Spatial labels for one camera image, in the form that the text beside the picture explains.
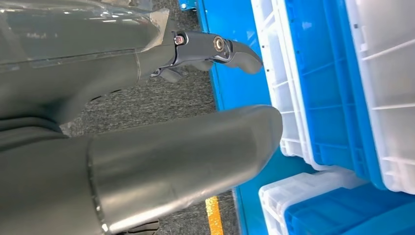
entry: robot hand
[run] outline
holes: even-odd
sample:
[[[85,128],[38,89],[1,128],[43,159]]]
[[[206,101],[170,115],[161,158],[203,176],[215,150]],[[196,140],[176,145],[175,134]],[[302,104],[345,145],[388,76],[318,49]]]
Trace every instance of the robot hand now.
[[[239,67],[247,73],[257,73],[262,68],[261,58],[247,45],[223,39],[217,34],[202,32],[173,32],[175,57],[169,65],[156,70],[151,77],[161,76],[170,82],[177,82],[181,75],[172,68],[191,64],[202,71],[208,71],[213,62],[228,67]]]

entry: yellow tape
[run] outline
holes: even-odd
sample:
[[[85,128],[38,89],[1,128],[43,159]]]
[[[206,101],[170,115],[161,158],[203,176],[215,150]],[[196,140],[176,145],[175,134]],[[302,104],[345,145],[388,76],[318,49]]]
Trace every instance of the yellow tape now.
[[[210,234],[223,235],[222,220],[220,217],[218,197],[206,199],[207,219],[209,220]]]

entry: plastic storage bin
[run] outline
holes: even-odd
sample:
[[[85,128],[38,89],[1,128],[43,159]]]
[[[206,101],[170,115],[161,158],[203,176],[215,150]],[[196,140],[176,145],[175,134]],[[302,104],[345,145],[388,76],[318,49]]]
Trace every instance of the plastic storage bin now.
[[[290,205],[337,188],[354,188],[363,183],[354,172],[336,167],[335,170],[315,174],[301,173],[263,186],[259,190],[259,198],[268,233],[288,235],[284,214]]]
[[[382,182],[344,0],[286,0],[315,162]]]
[[[313,158],[285,2],[252,0],[252,6],[271,102],[284,124],[281,151],[304,158],[317,170],[326,169]]]
[[[410,235],[414,212],[415,196],[366,184],[292,205],[285,221],[290,235]]]
[[[415,194],[415,1],[347,7],[383,181]]]

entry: bolt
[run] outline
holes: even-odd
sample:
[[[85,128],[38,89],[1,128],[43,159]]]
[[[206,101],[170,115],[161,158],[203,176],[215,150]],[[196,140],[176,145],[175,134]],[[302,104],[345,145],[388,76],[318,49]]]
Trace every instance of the bolt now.
[[[184,37],[183,36],[176,36],[174,37],[174,44],[176,45],[183,45],[184,44]]]
[[[223,51],[223,47],[225,46],[225,42],[223,41],[223,38],[216,36],[213,39],[213,46],[215,47],[215,50],[217,52],[222,52]]]

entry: screw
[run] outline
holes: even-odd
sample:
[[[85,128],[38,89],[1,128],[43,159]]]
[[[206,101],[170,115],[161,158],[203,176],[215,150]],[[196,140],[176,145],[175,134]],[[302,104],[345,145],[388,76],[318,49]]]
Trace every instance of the screw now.
[[[213,46],[215,47],[215,50],[217,52],[222,52],[224,45],[225,45],[225,42],[223,41],[223,38],[216,36],[213,39]]]
[[[183,45],[184,44],[184,37],[183,36],[176,36],[174,37],[174,44],[176,45]]]
[[[102,230],[104,230],[104,232],[108,232],[107,224],[102,224],[101,228],[102,228]]]

